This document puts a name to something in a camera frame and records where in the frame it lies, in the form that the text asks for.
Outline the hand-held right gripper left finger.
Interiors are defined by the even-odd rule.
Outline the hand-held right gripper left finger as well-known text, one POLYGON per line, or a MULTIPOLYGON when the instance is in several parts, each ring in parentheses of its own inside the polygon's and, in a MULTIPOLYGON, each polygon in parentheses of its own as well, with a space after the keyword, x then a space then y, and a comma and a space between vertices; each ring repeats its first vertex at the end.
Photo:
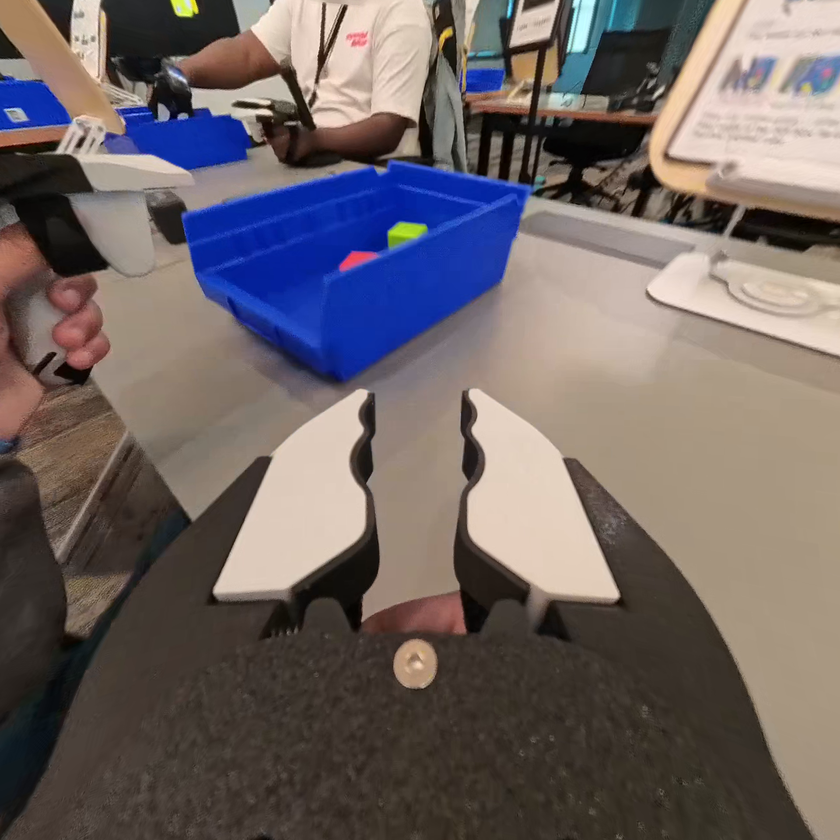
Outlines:
POLYGON ((331 572, 356 571, 336 600, 355 603, 379 568, 373 472, 375 396, 358 389, 315 416, 270 455, 226 562, 218 602, 293 603, 324 591, 331 572))

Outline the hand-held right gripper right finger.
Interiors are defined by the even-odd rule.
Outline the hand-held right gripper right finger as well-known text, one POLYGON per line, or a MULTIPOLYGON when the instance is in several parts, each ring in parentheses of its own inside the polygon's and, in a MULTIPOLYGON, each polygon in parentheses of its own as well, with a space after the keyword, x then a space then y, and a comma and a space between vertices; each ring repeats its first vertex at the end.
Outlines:
POLYGON ((461 396, 465 487, 455 576, 467 632, 495 605, 519 605, 533 630, 553 604, 618 607, 622 594, 558 447, 478 388, 461 396))

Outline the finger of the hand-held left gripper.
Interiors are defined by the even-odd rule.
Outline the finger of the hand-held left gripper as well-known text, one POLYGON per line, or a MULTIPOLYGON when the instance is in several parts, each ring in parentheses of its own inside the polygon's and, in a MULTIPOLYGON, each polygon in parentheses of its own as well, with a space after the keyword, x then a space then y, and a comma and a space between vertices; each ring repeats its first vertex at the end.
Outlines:
POLYGON ((89 190, 67 195, 77 221, 93 247, 125 277, 142 277, 154 268, 155 254, 148 191, 192 186, 193 175, 148 154, 70 154, 89 190))

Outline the blue plastic bin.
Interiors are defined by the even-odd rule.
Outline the blue plastic bin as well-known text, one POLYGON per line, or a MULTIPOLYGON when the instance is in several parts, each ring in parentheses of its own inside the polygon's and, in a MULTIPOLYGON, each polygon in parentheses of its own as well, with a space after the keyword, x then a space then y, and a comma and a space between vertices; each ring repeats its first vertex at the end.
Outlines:
POLYGON ((146 107, 121 108, 124 134, 107 133, 104 148, 111 154, 148 154, 185 170, 244 161, 251 138, 244 124, 208 108, 185 119, 158 120, 146 107))
POLYGON ((183 215, 204 296, 305 367, 346 382, 505 275, 526 185, 392 162, 183 215), (425 224, 389 249, 387 231, 425 224), (354 250, 377 259, 340 271, 354 250))
POLYGON ((71 116, 40 80, 1 80, 1 131, 66 127, 71 116))

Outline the person's left forearm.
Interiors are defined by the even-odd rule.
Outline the person's left forearm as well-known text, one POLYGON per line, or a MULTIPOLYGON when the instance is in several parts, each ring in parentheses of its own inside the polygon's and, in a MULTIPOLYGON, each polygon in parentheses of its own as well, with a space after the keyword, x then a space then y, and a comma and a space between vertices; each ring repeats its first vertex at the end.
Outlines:
POLYGON ((49 677, 65 635, 67 594, 34 474, 1 458, 1 720, 49 677))

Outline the grey desk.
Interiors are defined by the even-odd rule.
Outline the grey desk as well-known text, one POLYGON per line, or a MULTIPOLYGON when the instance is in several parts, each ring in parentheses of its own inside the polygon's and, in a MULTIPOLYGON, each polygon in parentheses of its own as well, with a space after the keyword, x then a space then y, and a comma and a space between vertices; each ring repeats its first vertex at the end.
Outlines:
POLYGON ((351 383, 297 367, 200 291, 186 249, 99 277, 95 379, 184 509, 354 388, 375 394, 374 614, 454 589, 460 395, 478 387, 580 460, 675 561, 747 682, 812 832, 838 838, 838 361, 663 307, 669 239, 532 201, 499 287, 351 383))

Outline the person's left hand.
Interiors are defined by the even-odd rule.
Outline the person's left hand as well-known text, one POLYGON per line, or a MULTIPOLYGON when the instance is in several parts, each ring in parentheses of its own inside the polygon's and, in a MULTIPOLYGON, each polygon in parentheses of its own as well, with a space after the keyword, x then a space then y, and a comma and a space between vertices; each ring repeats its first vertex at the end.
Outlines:
MULTIPOLYGON (((66 352, 68 364, 88 370, 110 351, 103 331, 103 316, 95 301, 98 290, 92 276, 56 278, 21 224, 6 226, 1 234, 1 300, 33 280, 51 280, 49 300, 63 313, 52 337, 66 352)), ((14 352, 2 312, 1 325, 1 439, 15 440, 43 397, 43 386, 24 368, 14 352)))

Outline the wooden board document stand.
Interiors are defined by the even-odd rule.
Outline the wooden board document stand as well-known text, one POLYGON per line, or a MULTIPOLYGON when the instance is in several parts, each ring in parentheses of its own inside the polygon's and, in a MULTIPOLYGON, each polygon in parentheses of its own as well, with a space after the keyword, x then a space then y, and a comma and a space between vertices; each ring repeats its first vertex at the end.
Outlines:
MULTIPOLYGON (((675 193, 838 222, 838 2, 715 2, 659 115, 653 172, 675 193)), ((734 258, 673 258, 656 302, 839 356, 838 280, 734 258)))
POLYGON ((106 133, 125 134, 124 121, 100 83, 84 68, 39 2, 2 1, 1 29, 74 120, 95 121, 106 133))

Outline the white paper strip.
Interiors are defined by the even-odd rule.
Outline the white paper strip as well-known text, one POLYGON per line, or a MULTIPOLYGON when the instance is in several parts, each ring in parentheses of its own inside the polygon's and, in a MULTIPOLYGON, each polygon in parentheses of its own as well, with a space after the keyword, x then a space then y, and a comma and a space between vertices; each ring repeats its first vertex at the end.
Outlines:
POLYGON ((108 20, 102 1, 73 1, 70 10, 70 48, 97 82, 107 78, 108 20))

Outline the black monitor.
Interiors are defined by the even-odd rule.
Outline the black monitor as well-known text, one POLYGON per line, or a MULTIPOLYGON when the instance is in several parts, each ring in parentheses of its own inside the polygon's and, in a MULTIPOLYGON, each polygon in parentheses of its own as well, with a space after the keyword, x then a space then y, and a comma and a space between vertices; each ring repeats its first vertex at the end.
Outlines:
POLYGON ((189 56, 240 28, 231 1, 103 1, 112 57, 189 56))

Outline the person's blue jeans leg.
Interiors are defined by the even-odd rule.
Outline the person's blue jeans leg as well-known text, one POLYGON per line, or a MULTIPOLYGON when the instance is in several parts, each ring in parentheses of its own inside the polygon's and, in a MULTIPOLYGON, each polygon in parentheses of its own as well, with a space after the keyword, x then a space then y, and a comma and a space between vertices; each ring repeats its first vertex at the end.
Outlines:
POLYGON ((192 523, 182 511, 163 520, 144 548, 128 582, 94 623, 90 634, 55 654, 44 687, 31 689, 24 701, 2 722, 2 818, 22 809, 37 787, 54 752, 61 729, 82 678, 129 595, 161 554, 192 523))

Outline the grey jacket on chair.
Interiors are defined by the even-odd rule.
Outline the grey jacket on chair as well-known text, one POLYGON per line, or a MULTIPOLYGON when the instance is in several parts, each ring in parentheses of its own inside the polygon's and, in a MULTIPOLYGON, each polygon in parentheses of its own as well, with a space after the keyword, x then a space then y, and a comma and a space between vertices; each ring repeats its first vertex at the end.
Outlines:
POLYGON ((462 92, 466 2, 424 2, 433 35, 418 123, 422 159, 439 169, 466 173, 466 123, 462 92))

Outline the wooden side table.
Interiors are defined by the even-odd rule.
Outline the wooden side table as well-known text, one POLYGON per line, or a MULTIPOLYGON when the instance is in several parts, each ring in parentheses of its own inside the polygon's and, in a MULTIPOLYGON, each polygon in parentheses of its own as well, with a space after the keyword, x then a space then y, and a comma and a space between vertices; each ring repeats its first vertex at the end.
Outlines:
POLYGON ((607 100, 601 97, 584 97, 579 94, 542 92, 537 100, 535 115, 530 115, 531 99, 525 94, 511 95, 509 91, 469 93, 465 96, 465 112, 470 118, 480 118, 476 173, 488 176, 491 146, 500 137, 497 178, 510 179, 512 156, 516 138, 527 139, 532 146, 535 140, 553 131, 556 122, 582 121, 609 123, 651 129, 658 119, 662 106, 655 105, 650 112, 624 109, 609 110, 607 100))

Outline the black and white marker sign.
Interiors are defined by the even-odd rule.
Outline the black and white marker sign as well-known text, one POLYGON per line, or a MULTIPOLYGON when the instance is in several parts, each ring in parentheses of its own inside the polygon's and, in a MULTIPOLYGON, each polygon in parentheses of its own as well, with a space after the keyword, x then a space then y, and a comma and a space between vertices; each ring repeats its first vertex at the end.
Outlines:
POLYGON ((507 47, 512 54, 547 47, 556 38, 568 3, 516 1, 509 18, 507 47))

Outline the black office chair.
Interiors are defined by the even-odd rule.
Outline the black office chair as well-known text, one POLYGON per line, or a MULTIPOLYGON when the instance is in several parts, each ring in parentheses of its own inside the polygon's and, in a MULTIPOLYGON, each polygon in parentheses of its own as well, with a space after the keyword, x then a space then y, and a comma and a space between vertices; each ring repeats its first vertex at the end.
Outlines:
MULTIPOLYGON (((606 97, 606 111, 651 113, 659 64, 669 40, 668 28, 607 31, 595 50, 595 57, 581 94, 585 98, 606 97)), ((638 152, 648 127, 643 124, 572 119, 557 124, 544 138, 542 150, 569 167, 565 181, 545 185, 537 196, 572 203, 586 203, 594 194, 605 197, 600 186, 585 180, 585 171, 607 163, 622 163, 638 152)))

